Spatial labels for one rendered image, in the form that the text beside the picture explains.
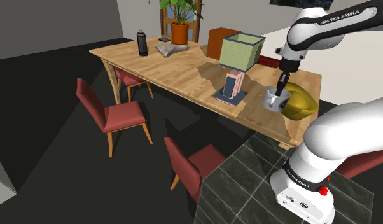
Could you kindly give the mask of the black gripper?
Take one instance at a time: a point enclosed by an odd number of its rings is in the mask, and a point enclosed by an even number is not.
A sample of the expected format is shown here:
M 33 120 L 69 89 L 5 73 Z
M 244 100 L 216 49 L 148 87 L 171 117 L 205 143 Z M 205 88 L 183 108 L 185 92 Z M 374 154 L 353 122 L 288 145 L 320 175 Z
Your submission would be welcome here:
M 300 66 L 299 60 L 288 60 L 284 57 L 281 59 L 279 63 L 279 69 L 282 71 L 282 74 L 279 77 L 279 80 L 277 82 L 275 95 L 281 95 L 284 87 L 286 86 L 290 73 L 295 73 L 298 71 L 298 68 Z

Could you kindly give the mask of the white mug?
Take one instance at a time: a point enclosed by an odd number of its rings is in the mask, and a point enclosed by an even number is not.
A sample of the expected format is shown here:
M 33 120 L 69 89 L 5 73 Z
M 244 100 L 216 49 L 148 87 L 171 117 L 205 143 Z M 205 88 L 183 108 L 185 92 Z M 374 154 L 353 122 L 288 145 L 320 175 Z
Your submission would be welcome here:
M 277 89 L 275 87 L 266 88 L 262 100 L 262 106 L 267 110 L 279 112 L 284 109 L 291 94 L 286 89 L 283 89 L 280 96 L 276 96 L 276 90 Z

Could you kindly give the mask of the yellow rounded object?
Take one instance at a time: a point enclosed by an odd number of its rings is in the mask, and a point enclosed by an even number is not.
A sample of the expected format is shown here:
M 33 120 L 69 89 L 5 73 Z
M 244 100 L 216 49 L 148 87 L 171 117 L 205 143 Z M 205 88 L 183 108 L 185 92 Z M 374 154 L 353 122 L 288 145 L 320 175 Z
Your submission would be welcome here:
M 291 95 L 281 113 L 290 120 L 302 120 L 319 109 L 318 103 L 301 86 L 288 82 L 285 89 Z

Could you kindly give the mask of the green shade pink table lamp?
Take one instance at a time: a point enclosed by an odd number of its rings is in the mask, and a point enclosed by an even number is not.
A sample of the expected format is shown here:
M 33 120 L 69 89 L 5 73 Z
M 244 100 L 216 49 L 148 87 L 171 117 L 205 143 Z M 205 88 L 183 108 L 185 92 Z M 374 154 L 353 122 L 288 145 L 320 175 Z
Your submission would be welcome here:
M 213 97 L 237 106 L 247 95 L 241 90 L 246 72 L 258 61 L 266 37 L 239 32 L 223 38 L 219 65 L 230 68 L 225 84 Z

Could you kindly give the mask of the orange box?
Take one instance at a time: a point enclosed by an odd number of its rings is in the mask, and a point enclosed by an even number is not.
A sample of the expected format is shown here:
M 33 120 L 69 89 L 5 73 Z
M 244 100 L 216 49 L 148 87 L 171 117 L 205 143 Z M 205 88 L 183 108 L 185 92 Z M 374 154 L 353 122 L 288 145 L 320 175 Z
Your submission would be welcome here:
M 240 31 L 224 27 L 210 30 L 206 55 L 210 58 L 219 60 L 223 39 L 237 33 L 240 33 Z

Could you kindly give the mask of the dark tiled robot stand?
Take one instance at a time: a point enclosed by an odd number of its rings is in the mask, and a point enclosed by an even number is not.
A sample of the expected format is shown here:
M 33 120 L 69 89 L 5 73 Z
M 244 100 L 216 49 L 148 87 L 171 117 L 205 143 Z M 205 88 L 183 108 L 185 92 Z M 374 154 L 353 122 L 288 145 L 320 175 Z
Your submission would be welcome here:
M 279 205 L 270 186 L 293 149 L 256 133 L 204 178 L 193 224 L 309 224 Z M 330 175 L 332 224 L 373 224 L 374 194 L 343 175 Z

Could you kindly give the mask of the plant in orange pot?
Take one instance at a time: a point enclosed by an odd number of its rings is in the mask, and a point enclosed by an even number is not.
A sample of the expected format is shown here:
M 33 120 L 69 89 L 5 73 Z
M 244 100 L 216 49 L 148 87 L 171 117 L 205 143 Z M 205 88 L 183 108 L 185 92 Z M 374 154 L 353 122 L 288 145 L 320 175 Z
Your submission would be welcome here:
M 182 7 L 182 9 L 186 8 L 186 0 L 182 0 L 177 7 Z M 171 3 L 175 5 L 177 1 L 171 0 Z M 165 8 L 168 5 L 168 2 L 160 2 L 159 7 Z M 184 24 L 183 21 L 179 18 L 177 23 L 172 23 L 172 35 L 171 35 L 171 43 L 172 44 L 180 44 L 187 45 L 188 44 L 188 24 Z

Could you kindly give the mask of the wooden dining table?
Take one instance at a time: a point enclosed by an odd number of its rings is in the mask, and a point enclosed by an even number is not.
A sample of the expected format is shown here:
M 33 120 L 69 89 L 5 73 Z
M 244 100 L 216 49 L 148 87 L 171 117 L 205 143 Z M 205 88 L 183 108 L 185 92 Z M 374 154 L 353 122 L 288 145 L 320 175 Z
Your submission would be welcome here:
M 213 95 L 224 86 L 229 69 L 207 57 L 204 45 L 191 41 L 187 51 L 165 58 L 155 48 L 158 43 L 157 37 L 147 40 L 148 55 L 145 57 L 139 55 L 136 41 L 90 51 L 102 60 L 117 104 L 120 95 L 116 67 L 275 139 L 285 149 L 298 146 L 303 133 L 318 116 L 313 113 L 296 121 L 280 112 L 266 110 L 261 105 L 265 89 L 276 85 L 281 71 L 260 64 L 247 71 L 241 86 L 247 95 L 237 106 L 221 102 Z

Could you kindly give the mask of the grey folded cloth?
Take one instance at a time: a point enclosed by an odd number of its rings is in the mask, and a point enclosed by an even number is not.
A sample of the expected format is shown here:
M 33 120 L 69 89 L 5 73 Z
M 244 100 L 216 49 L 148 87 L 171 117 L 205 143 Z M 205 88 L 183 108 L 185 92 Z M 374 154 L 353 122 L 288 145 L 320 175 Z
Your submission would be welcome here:
M 156 44 L 155 48 L 163 57 L 167 58 L 174 53 L 187 51 L 190 47 L 187 45 Z

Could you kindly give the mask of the wooden framed door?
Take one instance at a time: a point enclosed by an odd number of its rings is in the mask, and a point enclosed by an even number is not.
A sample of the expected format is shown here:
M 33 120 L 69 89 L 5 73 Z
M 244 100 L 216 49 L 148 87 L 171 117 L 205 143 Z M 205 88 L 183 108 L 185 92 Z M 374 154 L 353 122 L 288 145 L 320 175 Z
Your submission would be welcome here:
M 160 8 L 160 26 L 161 34 L 167 37 L 172 35 L 172 23 L 177 23 L 180 18 L 183 23 L 188 24 L 187 37 L 188 41 L 194 41 L 198 43 L 200 34 L 200 21 L 202 0 L 186 0 L 186 8 L 177 7 L 182 0 L 177 1 L 175 5 L 171 3 L 171 0 L 159 0 L 160 2 L 168 2 L 165 8 Z

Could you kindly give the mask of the black spray bottle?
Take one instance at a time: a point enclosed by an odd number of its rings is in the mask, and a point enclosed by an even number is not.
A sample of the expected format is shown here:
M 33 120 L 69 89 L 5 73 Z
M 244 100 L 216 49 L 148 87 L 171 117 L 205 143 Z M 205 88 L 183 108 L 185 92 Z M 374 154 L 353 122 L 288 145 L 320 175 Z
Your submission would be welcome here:
M 139 32 L 137 33 L 137 45 L 138 45 L 139 55 L 147 56 L 148 47 L 146 42 L 146 34 L 142 30 L 139 30 Z

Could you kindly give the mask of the dark wall picture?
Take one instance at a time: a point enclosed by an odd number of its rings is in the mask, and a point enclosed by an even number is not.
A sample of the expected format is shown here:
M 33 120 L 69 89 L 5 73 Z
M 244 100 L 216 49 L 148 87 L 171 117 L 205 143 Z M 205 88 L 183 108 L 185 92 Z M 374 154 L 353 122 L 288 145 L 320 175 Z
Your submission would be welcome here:
M 270 0 L 269 4 L 294 8 L 320 7 L 328 11 L 334 0 Z

